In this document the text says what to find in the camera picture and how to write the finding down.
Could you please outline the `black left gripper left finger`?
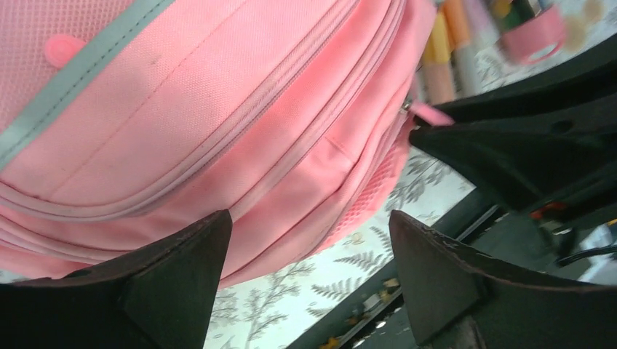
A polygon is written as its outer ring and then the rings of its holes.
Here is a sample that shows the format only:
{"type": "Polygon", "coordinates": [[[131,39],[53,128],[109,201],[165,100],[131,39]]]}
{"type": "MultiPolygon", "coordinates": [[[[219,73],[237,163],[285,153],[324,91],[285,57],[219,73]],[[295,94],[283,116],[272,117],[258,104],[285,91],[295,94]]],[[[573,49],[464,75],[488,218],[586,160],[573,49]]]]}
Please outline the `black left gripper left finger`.
{"type": "Polygon", "coordinates": [[[3,348],[202,348],[232,232],[221,210],[60,279],[1,286],[3,348]]]}

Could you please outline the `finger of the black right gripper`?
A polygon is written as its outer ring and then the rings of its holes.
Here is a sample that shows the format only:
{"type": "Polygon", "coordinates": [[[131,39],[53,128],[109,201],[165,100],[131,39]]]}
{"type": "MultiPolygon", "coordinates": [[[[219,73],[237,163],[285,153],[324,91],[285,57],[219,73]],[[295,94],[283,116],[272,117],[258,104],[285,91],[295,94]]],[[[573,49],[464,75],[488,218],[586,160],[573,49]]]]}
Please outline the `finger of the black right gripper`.
{"type": "Polygon", "coordinates": [[[505,87],[440,106],[454,124],[411,143],[519,212],[616,202],[616,48],[595,46],[505,87]]]}

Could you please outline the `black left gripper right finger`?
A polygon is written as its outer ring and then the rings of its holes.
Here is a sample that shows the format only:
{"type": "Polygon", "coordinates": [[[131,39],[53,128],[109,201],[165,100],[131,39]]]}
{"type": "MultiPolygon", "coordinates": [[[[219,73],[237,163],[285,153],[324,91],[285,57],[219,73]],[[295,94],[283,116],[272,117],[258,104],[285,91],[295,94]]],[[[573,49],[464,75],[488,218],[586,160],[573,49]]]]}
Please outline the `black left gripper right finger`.
{"type": "Polygon", "coordinates": [[[393,211],[389,232],[420,348],[614,348],[616,288],[539,273],[393,211]]]}

